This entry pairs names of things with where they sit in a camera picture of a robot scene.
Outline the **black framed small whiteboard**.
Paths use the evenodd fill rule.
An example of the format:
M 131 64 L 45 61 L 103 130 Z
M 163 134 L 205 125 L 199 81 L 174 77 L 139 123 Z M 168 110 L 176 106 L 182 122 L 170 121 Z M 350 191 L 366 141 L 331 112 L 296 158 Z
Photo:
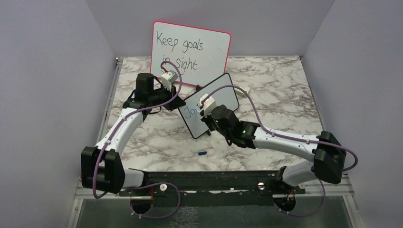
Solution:
M 202 109 L 197 106 L 200 98 L 205 94 L 210 94 L 221 86 L 232 84 L 233 82 L 230 74 L 224 73 L 199 91 L 185 98 L 184 101 L 186 105 L 179 108 L 179 113 L 181 114 L 192 138 L 197 139 L 209 131 L 208 126 L 202 121 Z M 217 105 L 225 105 L 232 111 L 236 111 L 239 108 L 238 98 L 233 87 L 223 88 L 214 93 L 211 97 L 216 101 Z

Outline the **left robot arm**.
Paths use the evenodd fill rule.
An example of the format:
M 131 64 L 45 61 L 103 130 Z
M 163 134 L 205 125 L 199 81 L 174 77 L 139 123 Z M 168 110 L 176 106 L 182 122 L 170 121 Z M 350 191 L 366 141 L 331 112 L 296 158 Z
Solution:
M 121 189 L 132 188 L 138 195 L 149 190 L 149 181 L 144 171 L 125 169 L 121 154 L 135 130 L 155 108 L 174 110 L 185 105 L 178 96 L 174 71 L 167 71 L 160 77 L 150 73 L 139 73 L 135 90 L 124 102 L 118 120 L 110 131 L 93 147 L 81 152 L 81 183 L 93 191 L 119 193 Z

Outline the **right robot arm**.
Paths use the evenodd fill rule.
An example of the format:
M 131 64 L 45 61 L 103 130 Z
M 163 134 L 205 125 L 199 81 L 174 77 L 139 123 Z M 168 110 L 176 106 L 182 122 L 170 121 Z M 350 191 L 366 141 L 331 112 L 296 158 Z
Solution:
M 201 121 L 211 131 L 220 133 L 228 145 L 275 150 L 303 158 L 303 162 L 282 167 L 278 172 L 274 187 L 280 193 L 315 179 L 332 184 L 341 182 L 346 150 L 330 132 L 306 136 L 273 130 L 266 132 L 259 123 L 240 121 L 224 105 L 213 108 L 209 114 L 201 111 L 200 116 Z

